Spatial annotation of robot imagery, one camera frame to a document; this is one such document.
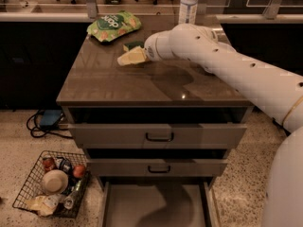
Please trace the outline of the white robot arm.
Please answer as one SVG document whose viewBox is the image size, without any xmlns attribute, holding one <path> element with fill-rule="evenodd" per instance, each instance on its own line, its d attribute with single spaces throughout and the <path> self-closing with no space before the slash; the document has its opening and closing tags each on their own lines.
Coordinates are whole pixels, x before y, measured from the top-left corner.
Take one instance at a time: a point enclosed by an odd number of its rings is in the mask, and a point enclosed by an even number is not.
<svg viewBox="0 0 303 227">
<path fill-rule="evenodd" d="M 303 77 L 237 52 L 206 26 L 181 24 L 151 35 L 117 59 L 120 65 L 183 59 L 237 90 L 290 135 L 276 151 L 261 227 L 303 227 Z"/>
</svg>

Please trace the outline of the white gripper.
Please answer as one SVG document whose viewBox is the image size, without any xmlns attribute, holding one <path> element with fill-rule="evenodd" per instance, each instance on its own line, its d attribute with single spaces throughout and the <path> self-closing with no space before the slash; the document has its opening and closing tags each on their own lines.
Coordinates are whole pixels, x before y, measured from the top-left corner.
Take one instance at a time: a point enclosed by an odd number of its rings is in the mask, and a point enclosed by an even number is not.
<svg viewBox="0 0 303 227">
<path fill-rule="evenodd" d="M 118 57 L 117 63 L 120 66 L 139 64 L 147 61 L 147 57 L 151 61 L 167 61 L 174 58 L 174 55 L 170 49 L 169 31 L 162 31 L 152 34 L 145 41 L 144 49 L 140 46 L 134 47 L 130 51 Z"/>
</svg>

